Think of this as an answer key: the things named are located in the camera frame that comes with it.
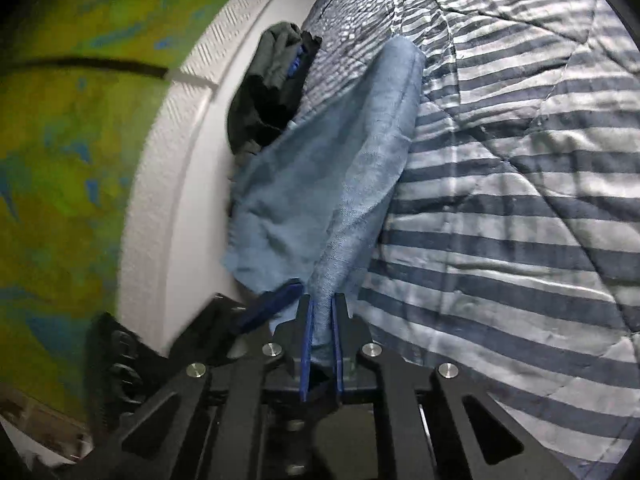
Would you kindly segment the blue denim garment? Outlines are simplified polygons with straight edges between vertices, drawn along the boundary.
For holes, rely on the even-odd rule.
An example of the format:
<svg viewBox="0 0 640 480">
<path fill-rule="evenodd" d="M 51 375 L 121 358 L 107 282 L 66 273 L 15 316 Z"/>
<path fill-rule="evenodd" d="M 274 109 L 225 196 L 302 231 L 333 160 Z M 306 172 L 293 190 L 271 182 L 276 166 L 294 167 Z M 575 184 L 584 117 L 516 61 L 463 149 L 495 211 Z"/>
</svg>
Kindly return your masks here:
<svg viewBox="0 0 640 480">
<path fill-rule="evenodd" d="M 251 292 L 304 283 L 318 364 L 331 359 L 331 299 L 357 296 L 405 169 L 424 65 L 409 39 L 388 40 L 352 88 L 282 133 L 232 186 L 224 264 Z"/>
</svg>

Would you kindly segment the striped blue white bedspread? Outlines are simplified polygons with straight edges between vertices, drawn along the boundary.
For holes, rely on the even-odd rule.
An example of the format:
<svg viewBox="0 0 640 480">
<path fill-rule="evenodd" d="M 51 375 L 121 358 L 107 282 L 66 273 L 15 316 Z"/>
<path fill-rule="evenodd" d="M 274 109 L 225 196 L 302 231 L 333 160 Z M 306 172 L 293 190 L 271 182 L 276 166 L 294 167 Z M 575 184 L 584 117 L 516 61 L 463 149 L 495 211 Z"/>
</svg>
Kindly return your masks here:
<svg viewBox="0 0 640 480">
<path fill-rule="evenodd" d="M 425 56 L 358 299 L 373 337 L 457 364 L 581 479 L 639 429 L 639 51 L 605 0 L 318 0 L 302 110 L 386 40 Z"/>
</svg>

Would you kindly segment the dark grey folded garment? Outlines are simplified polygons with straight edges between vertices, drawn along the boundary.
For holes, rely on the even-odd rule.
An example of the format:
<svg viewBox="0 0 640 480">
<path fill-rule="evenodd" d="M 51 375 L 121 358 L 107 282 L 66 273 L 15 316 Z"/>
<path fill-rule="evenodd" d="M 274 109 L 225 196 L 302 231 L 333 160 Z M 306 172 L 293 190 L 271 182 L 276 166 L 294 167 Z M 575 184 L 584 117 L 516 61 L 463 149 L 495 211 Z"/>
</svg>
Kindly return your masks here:
<svg viewBox="0 0 640 480">
<path fill-rule="evenodd" d="M 228 142 L 237 155 L 248 144 L 265 148 L 294 118 L 322 38 L 290 22 L 268 27 L 231 101 Z"/>
</svg>

